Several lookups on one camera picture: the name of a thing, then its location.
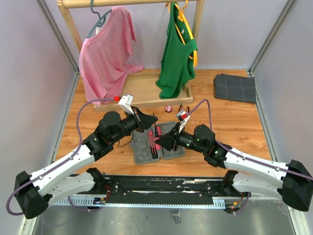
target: wooden clothing rack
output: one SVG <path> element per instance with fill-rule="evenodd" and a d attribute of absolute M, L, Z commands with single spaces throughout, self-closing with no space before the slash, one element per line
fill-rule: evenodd
<path fill-rule="evenodd" d="M 147 3 L 165 3 L 185 0 L 94 0 L 93 6 L 117 6 L 117 5 L 132 5 L 132 4 L 147 4 Z M 192 34 L 197 41 L 199 27 L 203 12 L 204 0 L 196 0 L 196 10 L 194 16 L 194 23 L 192 27 Z M 70 34 L 80 52 L 82 48 L 82 39 L 79 36 L 77 27 L 74 23 L 72 15 L 69 11 L 71 8 L 90 7 L 90 0 L 57 0 L 58 7 L 67 24 Z M 160 99 L 159 94 L 161 89 L 156 86 L 159 72 L 150 72 L 143 70 L 139 73 L 129 74 L 126 78 L 122 94 L 134 94 L 132 105 L 138 108 L 159 107 L 166 105 L 180 105 L 190 104 L 193 102 L 190 84 L 182 89 L 179 96 L 175 99 Z M 94 106 L 96 111 L 119 110 L 116 102 L 109 104 Z"/>

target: tool tray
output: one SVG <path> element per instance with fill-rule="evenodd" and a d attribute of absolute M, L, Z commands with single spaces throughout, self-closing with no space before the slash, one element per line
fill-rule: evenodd
<path fill-rule="evenodd" d="M 160 126 L 162 134 L 165 134 L 169 132 L 175 126 L 175 124 L 176 122 L 171 121 L 160 123 L 156 126 Z M 160 158 L 166 160 L 172 158 L 179 158 L 185 155 L 185 149 L 182 148 L 181 146 L 178 147 L 177 151 L 174 150 L 167 151 L 166 149 L 161 147 L 161 149 L 157 151 L 158 153 L 157 158 L 153 159 L 148 137 L 149 131 L 152 131 L 153 135 L 155 134 L 154 127 L 150 127 L 144 133 L 140 133 L 138 131 L 133 132 L 134 138 L 131 141 L 131 148 L 134 151 L 134 161 L 136 164 L 152 163 L 158 161 Z"/>

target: yellow hanger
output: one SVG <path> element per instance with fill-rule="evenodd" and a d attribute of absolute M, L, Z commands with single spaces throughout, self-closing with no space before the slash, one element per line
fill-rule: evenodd
<path fill-rule="evenodd" d="M 178 13 L 179 13 L 178 19 L 179 19 L 180 21 L 182 21 L 182 22 L 185 22 L 187 31 L 188 31 L 189 36 L 190 36 L 190 39 L 193 39 L 194 37 L 193 37 L 193 35 L 192 35 L 190 26 L 189 26 L 188 21 L 187 21 L 185 15 L 184 15 L 184 13 L 183 13 L 184 8 L 186 8 L 187 5 L 188 5 L 188 0 L 186 0 L 186 5 L 185 5 L 182 9 L 180 9 L 180 7 L 178 6 L 177 3 L 175 3 L 174 5 L 175 5 L 175 7 L 178 9 Z M 166 7 L 168 6 L 168 11 L 169 11 L 169 13 L 170 13 L 170 12 L 171 12 L 171 9 L 170 9 L 170 6 L 169 6 L 169 2 L 167 2 L 165 6 L 166 6 Z M 182 43 L 185 45 L 186 43 L 185 43 L 185 41 L 184 41 L 184 39 L 183 39 L 183 37 L 182 37 L 182 34 L 180 33 L 180 31 L 179 31 L 178 26 L 177 26 L 176 23 L 175 23 L 175 28 L 176 28 L 176 30 L 177 30 L 177 33 L 179 34 L 179 37 L 180 37 Z M 194 57 L 189 56 L 189 58 L 194 60 L 194 67 L 196 67 L 197 64 L 198 64 L 198 54 L 197 54 L 197 50 L 194 50 L 193 54 L 194 54 Z"/>

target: tool handle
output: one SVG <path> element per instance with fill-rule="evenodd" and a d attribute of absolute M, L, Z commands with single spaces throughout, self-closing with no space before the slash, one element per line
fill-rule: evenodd
<path fill-rule="evenodd" d="M 157 153 L 153 152 L 152 147 L 150 147 L 150 149 L 151 149 L 151 153 L 152 153 L 152 159 L 157 159 Z"/>
<path fill-rule="evenodd" d="M 156 140 L 158 140 L 158 139 L 160 139 L 160 137 L 155 138 L 155 145 L 156 145 L 156 149 L 160 150 L 161 146 L 156 143 Z"/>
<path fill-rule="evenodd" d="M 156 149 L 156 144 L 155 144 L 155 140 L 154 140 L 153 132 L 152 132 L 152 131 L 149 131 L 149 132 L 148 132 L 148 137 L 149 137 L 151 152 L 152 152 L 152 153 L 156 153 L 156 152 L 157 152 L 157 151 L 155 151 L 155 149 Z"/>
<path fill-rule="evenodd" d="M 161 136 L 161 135 L 162 135 L 161 127 L 160 127 L 160 126 L 157 126 L 157 127 L 156 127 L 156 130 L 157 130 L 158 136 Z"/>
<path fill-rule="evenodd" d="M 155 128 L 155 138 L 158 138 L 158 132 L 157 132 L 157 129 Z"/>

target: small red object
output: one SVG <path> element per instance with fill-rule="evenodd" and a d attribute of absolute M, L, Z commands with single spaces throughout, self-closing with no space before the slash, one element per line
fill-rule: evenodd
<path fill-rule="evenodd" d="M 165 112 L 170 113 L 173 110 L 173 108 L 171 105 L 167 105 L 167 106 L 165 106 L 164 110 L 165 110 Z"/>
<path fill-rule="evenodd" d="M 181 115 L 181 118 L 182 119 L 185 119 L 185 118 L 187 118 L 188 117 L 188 115 L 187 114 L 183 114 L 183 115 Z"/>
<path fill-rule="evenodd" d="M 155 146 L 156 146 L 156 149 L 157 149 L 157 150 L 160 150 L 160 149 L 161 149 L 161 146 L 156 143 L 156 141 L 157 141 L 158 139 L 160 139 L 160 137 L 156 137 L 156 138 L 155 138 Z"/>
<path fill-rule="evenodd" d="M 161 135 L 162 135 L 161 127 L 160 127 L 160 126 L 157 126 L 156 129 L 157 129 L 158 135 L 161 136 Z"/>
<path fill-rule="evenodd" d="M 157 151 L 156 151 L 156 146 L 155 146 L 155 141 L 154 141 L 154 137 L 153 137 L 153 132 L 152 132 L 152 131 L 149 131 L 149 132 L 148 132 L 148 137 L 149 137 L 151 152 L 152 152 L 152 153 L 157 153 Z"/>

